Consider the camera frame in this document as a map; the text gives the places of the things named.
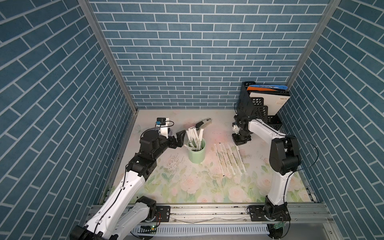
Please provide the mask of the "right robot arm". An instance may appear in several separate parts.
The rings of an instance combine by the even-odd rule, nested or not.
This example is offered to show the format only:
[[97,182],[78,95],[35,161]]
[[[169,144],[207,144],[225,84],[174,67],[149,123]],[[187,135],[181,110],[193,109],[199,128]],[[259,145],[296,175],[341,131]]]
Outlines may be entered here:
[[266,196],[264,213],[268,219],[276,219],[288,212],[286,202],[288,187],[302,162],[298,140],[273,129],[254,116],[238,113],[235,114],[234,120],[232,137],[237,146],[249,142],[252,139],[251,134],[258,135],[270,144],[269,163],[274,173],[271,189]]

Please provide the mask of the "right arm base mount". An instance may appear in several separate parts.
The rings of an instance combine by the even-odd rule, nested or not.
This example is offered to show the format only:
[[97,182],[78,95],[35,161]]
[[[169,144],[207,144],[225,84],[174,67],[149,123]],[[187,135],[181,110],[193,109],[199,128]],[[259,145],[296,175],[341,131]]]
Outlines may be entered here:
[[252,222],[288,222],[291,220],[290,213],[286,205],[250,205],[246,208]]

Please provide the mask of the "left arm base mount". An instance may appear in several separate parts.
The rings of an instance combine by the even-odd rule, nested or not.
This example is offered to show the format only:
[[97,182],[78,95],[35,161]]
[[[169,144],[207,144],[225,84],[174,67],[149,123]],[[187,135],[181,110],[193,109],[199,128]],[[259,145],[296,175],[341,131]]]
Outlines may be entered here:
[[160,205],[156,206],[155,215],[150,219],[145,219],[142,223],[156,223],[160,222],[169,222],[170,221],[171,206]]

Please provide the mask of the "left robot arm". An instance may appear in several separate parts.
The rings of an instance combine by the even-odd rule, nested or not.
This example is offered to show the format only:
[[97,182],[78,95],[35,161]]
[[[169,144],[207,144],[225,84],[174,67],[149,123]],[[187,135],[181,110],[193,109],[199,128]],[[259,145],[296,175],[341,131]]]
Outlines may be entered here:
[[141,222],[156,215],[156,201],[140,197],[124,214],[131,199],[145,184],[157,166],[157,159],[168,148],[184,145],[186,131],[175,136],[163,136],[158,130],[148,130],[140,138],[140,150],[126,165],[126,172],[98,212],[82,227],[75,226],[71,240],[122,240]]

